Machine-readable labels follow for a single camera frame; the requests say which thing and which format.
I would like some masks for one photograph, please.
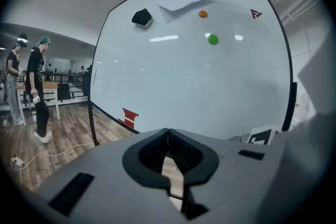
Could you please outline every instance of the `black slot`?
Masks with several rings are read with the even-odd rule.
[[[238,154],[242,155],[242,156],[249,157],[249,158],[258,159],[258,160],[262,160],[262,158],[265,155],[264,153],[246,151],[246,150],[239,151]]]
[[[85,190],[91,184],[94,176],[79,173],[65,188],[49,203],[49,206],[64,216],[68,216]]]

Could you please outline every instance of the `gray pants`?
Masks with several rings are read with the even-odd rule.
[[[17,77],[8,73],[6,76],[6,86],[9,109],[11,111],[14,124],[18,124],[22,120],[22,118],[20,115],[19,103],[16,93]]]

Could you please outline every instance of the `black frame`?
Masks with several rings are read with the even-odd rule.
[[[101,28],[100,30],[100,33],[99,33],[99,37],[98,37],[98,40],[97,40],[97,44],[96,44],[96,48],[95,48],[95,52],[93,54],[93,59],[92,59],[92,67],[93,67],[93,62],[94,62],[94,58],[96,56],[96,50],[97,50],[97,46],[98,46],[98,43],[99,43],[99,39],[100,39],[100,35],[101,35],[101,32],[104,28],[104,25],[106,23],[106,20],[107,18],[109,17],[110,13],[117,7],[119,7],[121,4],[125,3],[127,0],[121,2],[119,5],[115,6],[112,10],[109,11],[105,21],[104,21],[104,24],[103,24],[103,27]],[[270,0],[267,0],[269,5],[272,7],[273,9],[273,12],[274,14],[276,15],[277,19],[278,19],[278,22],[279,22],[279,25],[281,27],[281,31],[282,31],[282,34],[283,34],[283,37],[285,39],[285,43],[286,43],[286,48],[287,48],[287,53],[288,53],[288,62],[289,62],[289,73],[290,73],[290,83],[289,83],[289,97],[288,97],[288,105],[287,105],[287,111],[286,111],[286,115],[285,115],[285,119],[284,119],[284,123],[282,125],[282,128],[281,130],[282,131],[288,131],[289,130],[289,126],[290,126],[290,122],[291,122],[291,119],[293,117],[293,113],[294,113],[294,109],[293,107],[295,106],[295,102],[296,102],[296,90],[294,90],[294,87],[293,87],[293,66],[292,66],[292,57],[291,57],[291,53],[290,53],[290,48],[289,48],[289,43],[288,43],[288,39],[287,39],[287,35],[286,35],[286,32],[285,32],[285,29],[281,23],[281,20],[279,18],[279,15],[278,13],[276,12],[272,2]],[[89,89],[89,96],[91,95],[91,79],[90,79],[90,89]],[[133,132],[134,134],[138,134],[139,132],[135,129],[132,129],[130,127],[128,127],[127,125],[123,124],[122,122],[118,121],[116,118],[112,117],[110,114],[108,114],[107,112],[105,112],[104,110],[102,110],[100,107],[98,107],[95,103],[93,103],[91,101],[91,99],[88,100],[89,102],[89,105],[88,105],[88,109],[89,109],[89,117],[90,117],[90,123],[91,121],[93,122],[93,116],[92,116],[92,105],[94,105],[96,108],[98,108],[101,112],[103,112],[107,117],[109,117],[110,119],[112,119],[113,121],[117,122],[118,124],[120,124],[121,126],[123,126],[124,128],[126,128],[127,130]]]

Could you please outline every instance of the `power strip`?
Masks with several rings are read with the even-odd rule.
[[[22,166],[25,164],[25,162],[18,157],[12,157],[10,159],[10,163],[12,164],[12,167],[14,168],[14,170],[21,169]]]

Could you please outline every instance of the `woman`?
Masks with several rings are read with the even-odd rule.
[[[6,86],[7,86],[7,99],[9,109],[15,125],[22,125],[23,121],[20,115],[16,87],[17,77],[23,77],[24,72],[19,70],[20,56],[19,53],[27,45],[23,41],[18,41],[14,48],[9,52],[6,59]]]

